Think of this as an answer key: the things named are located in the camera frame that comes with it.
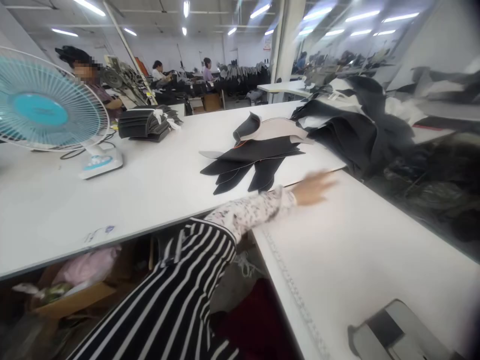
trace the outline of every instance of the black fabric piece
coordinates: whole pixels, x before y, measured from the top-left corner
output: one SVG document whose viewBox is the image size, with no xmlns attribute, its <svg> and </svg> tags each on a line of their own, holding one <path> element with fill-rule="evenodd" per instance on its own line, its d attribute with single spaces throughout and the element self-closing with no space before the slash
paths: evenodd
<svg viewBox="0 0 480 360">
<path fill-rule="evenodd" d="M 241 146 L 228 150 L 218 160 L 253 163 L 296 150 L 296 145 L 290 142 L 290 136 L 268 140 L 248 140 Z"/>
<path fill-rule="evenodd" d="M 272 188 L 272 186 L 274 185 L 274 182 L 275 182 L 275 179 L 273 178 L 272 180 L 270 180 L 270 182 L 266 186 L 264 186 L 262 188 L 259 188 L 258 192 L 263 193 L 265 191 L 270 190 Z"/>
<path fill-rule="evenodd" d="M 253 134 L 260 129 L 261 122 L 262 121 L 257 115 L 250 112 L 250 116 L 233 132 L 233 138 L 235 139 L 236 143 L 238 144 L 242 137 Z"/>
<path fill-rule="evenodd" d="M 248 191 L 256 191 L 265 188 L 273 182 L 275 173 L 284 161 L 284 157 L 260 160 L 255 163 L 255 174 L 251 180 Z"/>
<path fill-rule="evenodd" d="M 306 129 L 308 137 L 337 154 L 353 176 L 368 179 L 395 156 L 411 148 L 414 133 L 405 121 L 385 113 L 386 97 L 378 82 L 364 76 L 345 80 L 367 116 L 311 100 L 295 109 L 291 120 L 307 116 L 330 117 L 322 127 Z"/>
<path fill-rule="evenodd" d="M 234 187 L 236 187 L 242 181 L 245 175 L 249 172 L 252 165 L 253 164 L 251 163 L 247 166 L 239 168 L 234 177 L 232 177 L 228 181 L 222 182 L 216 187 L 215 191 L 213 192 L 213 195 L 226 193 L 227 191 L 230 191 Z"/>
<path fill-rule="evenodd" d="M 437 129 L 450 129 L 464 133 L 480 134 L 480 122 L 478 121 L 429 116 L 417 121 L 415 125 Z"/>
<path fill-rule="evenodd" d="M 218 175 L 218 178 L 216 179 L 215 185 L 220 185 L 223 184 L 231 179 L 234 178 L 234 176 L 239 172 L 239 169 L 235 169 L 233 171 L 221 173 Z"/>
<path fill-rule="evenodd" d="M 348 98 L 351 97 L 352 95 L 355 95 L 355 91 L 353 91 L 352 89 L 337 90 L 337 91 Z"/>
<path fill-rule="evenodd" d="M 300 154 L 305 154 L 305 153 L 298 150 L 297 147 L 294 147 L 291 151 L 283 153 L 283 154 L 279 154 L 279 155 L 276 155 L 276 156 L 272 156 L 272 158 L 284 158 L 284 157 L 287 157 L 287 156 L 300 155 Z M 229 160 L 217 159 L 214 162 L 212 162 L 210 165 L 208 165 L 207 167 L 203 168 L 200 171 L 200 174 L 203 174 L 203 175 L 221 175 L 221 174 L 225 174 L 225 173 L 228 173 L 228 172 L 232 172 L 234 170 L 238 170 L 240 168 L 243 168 L 245 166 L 253 164 L 254 162 L 255 161 L 248 162 L 248 161 L 229 161 Z"/>
</svg>

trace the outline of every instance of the ceiling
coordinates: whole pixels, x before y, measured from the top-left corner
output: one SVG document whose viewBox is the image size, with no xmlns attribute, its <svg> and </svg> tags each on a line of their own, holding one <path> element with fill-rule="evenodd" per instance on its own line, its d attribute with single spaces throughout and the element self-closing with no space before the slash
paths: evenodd
<svg viewBox="0 0 480 360">
<path fill-rule="evenodd" d="M 105 13 L 101 0 L 88 0 Z M 30 34 L 46 35 L 51 28 L 95 36 L 102 28 L 113 27 L 108 16 L 102 17 L 73 0 L 0 0 Z M 193 33 L 265 32 L 278 21 L 277 1 L 272 0 L 267 13 L 250 19 L 250 14 L 267 4 L 267 0 L 192 0 L 190 15 L 184 18 L 183 0 L 110 0 L 119 10 L 119 25 L 137 34 L 166 33 L 178 35 L 182 27 Z"/>
</svg>

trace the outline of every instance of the hand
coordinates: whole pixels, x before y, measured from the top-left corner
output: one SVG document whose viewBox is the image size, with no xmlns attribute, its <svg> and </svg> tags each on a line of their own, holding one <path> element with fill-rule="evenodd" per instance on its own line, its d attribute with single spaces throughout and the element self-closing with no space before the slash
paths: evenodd
<svg viewBox="0 0 480 360">
<path fill-rule="evenodd" d="M 321 203 L 327 200 L 325 192 L 335 185 L 336 181 L 328 181 L 331 172 L 316 172 L 308 174 L 291 191 L 299 206 L 307 206 Z"/>
</svg>

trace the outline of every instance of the cardboard box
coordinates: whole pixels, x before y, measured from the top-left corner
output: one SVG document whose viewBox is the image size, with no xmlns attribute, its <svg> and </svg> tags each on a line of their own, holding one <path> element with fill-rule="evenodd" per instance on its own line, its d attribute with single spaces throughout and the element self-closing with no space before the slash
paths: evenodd
<svg viewBox="0 0 480 360">
<path fill-rule="evenodd" d="M 122 250 L 105 280 L 97 282 L 67 297 L 61 297 L 44 306 L 40 306 L 40 300 L 38 298 L 32 298 L 29 303 L 30 310 L 51 319 L 61 319 L 111 296 L 117 291 L 120 285 L 128 283 L 132 278 L 132 254 L 134 246 L 134 242 L 129 242 L 122 246 Z M 48 288 L 65 262 L 66 261 L 48 266 L 43 271 L 37 287 L 39 289 Z"/>
<path fill-rule="evenodd" d="M 220 95 L 217 93 L 203 95 L 203 106 L 207 113 L 220 110 L 222 108 Z"/>
</svg>

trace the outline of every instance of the fan base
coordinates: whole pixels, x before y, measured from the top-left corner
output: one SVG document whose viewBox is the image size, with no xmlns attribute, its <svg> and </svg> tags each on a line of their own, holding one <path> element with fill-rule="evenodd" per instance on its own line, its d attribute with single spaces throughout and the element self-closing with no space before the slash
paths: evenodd
<svg viewBox="0 0 480 360">
<path fill-rule="evenodd" d="M 81 179 L 91 179 L 123 166 L 122 154 L 115 147 L 104 150 L 103 152 L 104 154 L 102 155 L 90 157 L 88 164 L 85 165 L 83 171 L 78 174 Z"/>
</svg>

